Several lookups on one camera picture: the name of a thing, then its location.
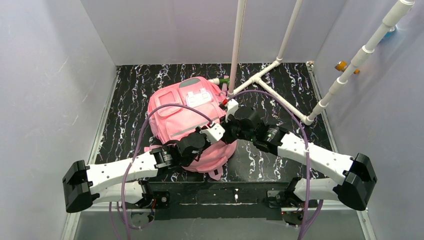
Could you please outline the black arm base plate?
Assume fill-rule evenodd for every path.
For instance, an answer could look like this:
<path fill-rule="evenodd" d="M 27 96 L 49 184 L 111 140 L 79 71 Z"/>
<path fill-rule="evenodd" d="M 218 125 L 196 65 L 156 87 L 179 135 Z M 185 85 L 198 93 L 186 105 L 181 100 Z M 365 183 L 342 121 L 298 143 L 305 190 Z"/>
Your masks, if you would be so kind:
<path fill-rule="evenodd" d="M 287 182 L 150 182 L 157 220 L 262 218 L 299 224 L 305 204 Z"/>

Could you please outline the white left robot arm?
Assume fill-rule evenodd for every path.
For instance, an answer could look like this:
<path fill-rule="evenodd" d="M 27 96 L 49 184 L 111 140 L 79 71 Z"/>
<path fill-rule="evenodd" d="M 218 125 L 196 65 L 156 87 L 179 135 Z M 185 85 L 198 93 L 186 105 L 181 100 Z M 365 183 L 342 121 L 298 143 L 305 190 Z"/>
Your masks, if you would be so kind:
<path fill-rule="evenodd" d="M 209 132 L 208 126 L 197 127 L 180 140 L 154 147 L 135 159 L 89 165 L 84 160 L 75 161 L 62 178 L 66 212 L 78 213 L 96 203 L 120 202 L 123 183 L 154 178 L 165 171 L 198 162 L 211 145 Z"/>

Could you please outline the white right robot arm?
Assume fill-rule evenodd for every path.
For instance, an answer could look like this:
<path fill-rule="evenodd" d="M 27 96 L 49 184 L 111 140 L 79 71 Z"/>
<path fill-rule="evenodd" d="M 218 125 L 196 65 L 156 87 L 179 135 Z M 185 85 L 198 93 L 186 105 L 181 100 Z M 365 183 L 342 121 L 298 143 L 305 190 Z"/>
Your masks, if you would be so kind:
<path fill-rule="evenodd" d="M 378 181 L 371 160 L 358 153 L 355 157 L 336 153 L 304 141 L 287 129 L 265 123 L 251 107 L 225 106 L 220 125 L 226 144 L 236 140 L 250 141 L 260 151 L 309 165 L 326 178 L 307 180 L 295 177 L 278 203 L 294 206 L 310 200 L 340 201 L 345 206 L 364 211 Z"/>

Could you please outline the pink student backpack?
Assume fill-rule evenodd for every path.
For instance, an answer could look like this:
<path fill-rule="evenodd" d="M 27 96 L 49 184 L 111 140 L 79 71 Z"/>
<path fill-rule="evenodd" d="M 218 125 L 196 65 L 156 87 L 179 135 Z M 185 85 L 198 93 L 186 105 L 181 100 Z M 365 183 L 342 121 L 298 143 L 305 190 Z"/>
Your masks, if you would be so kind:
<path fill-rule="evenodd" d="M 153 135 L 161 142 L 181 140 L 193 133 L 196 127 L 207 125 L 209 122 L 203 116 L 183 108 L 188 106 L 208 116 L 215 123 L 226 112 L 219 104 L 226 98 L 218 85 L 204 77 L 196 76 L 179 83 L 158 89 L 149 98 L 147 112 L 170 104 L 156 111 L 149 118 L 149 125 Z M 190 172 L 207 173 L 214 180 L 220 180 L 224 170 L 223 166 L 235 153 L 237 142 L 226 144 L 218 141 L 205 149 L 199 161 L 193 161 L 184 167 Z"/>

